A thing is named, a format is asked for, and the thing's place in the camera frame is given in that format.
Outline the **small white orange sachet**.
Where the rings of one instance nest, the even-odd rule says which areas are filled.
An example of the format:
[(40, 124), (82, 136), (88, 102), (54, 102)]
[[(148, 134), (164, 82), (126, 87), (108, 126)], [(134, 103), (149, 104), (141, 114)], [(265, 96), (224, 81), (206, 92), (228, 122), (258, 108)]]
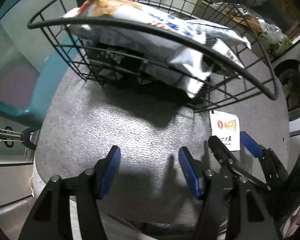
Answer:
[(217, 136), (230, 152), (241, 149), (240, 124), (236, 115), (211, 110), (209, 111), (209, 120), (212, 136)]

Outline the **silver orange snack bag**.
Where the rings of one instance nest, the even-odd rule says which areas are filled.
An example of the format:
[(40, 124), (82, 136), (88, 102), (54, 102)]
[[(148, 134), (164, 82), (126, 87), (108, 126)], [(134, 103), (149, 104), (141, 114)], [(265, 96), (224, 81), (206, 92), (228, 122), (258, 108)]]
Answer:
[[(106, 16), (118, 20), (129, 20), (149, 24), (181, 36), (190, 38), (217, 52), (243, 68), (242, 62), (232, 47), (245, 45), (251, 48), (247, 37), (241, 37), (229, 27), (206, 20), (182, 20), (172, 14), (129, 0), (87, 0), (81, 7), (73, 8), (63, 18)], [(161, 48), (170, 63), (181, 63), (190, 72), (190, 87), (194, 98), (203, 82), (212, 72), (230, 75), (230, 71), (211, 62), (203, 53), (166, 38), (143, 31), (92, 24), (68, 25), (70, 32), (80, 38), (114, 46), (147, 46)]]

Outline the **washing machine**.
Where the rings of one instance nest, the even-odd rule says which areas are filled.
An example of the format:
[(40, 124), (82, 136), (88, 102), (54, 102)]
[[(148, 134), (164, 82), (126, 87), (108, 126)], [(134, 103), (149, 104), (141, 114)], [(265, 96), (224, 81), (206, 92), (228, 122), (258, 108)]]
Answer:
[(274, 72), (281, 82), (288, 112), (300, 107), (300, 41), (273, 62)]

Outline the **black item in basket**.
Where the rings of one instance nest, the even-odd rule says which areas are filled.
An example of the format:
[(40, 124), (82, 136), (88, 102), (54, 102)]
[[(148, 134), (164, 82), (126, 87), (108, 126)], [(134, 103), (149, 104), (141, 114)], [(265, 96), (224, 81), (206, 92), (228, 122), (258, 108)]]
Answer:
[(167, 101), (183, 103), (194, 96), (190, 72), (170, 63), (161, 48), (114, 46), (85, 40), (93, 73), (106, 81)]

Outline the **teal plastic chair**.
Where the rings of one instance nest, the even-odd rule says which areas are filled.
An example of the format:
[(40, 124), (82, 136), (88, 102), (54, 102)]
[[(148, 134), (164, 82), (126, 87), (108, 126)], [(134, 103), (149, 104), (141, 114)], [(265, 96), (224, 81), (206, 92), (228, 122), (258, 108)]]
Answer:
[[(27, 23), (52, 0), (6, 0), (0, 8), (0, 117), (40, 128), (68, 66)], [(70, 0), (70, 7), (85, 0)]]

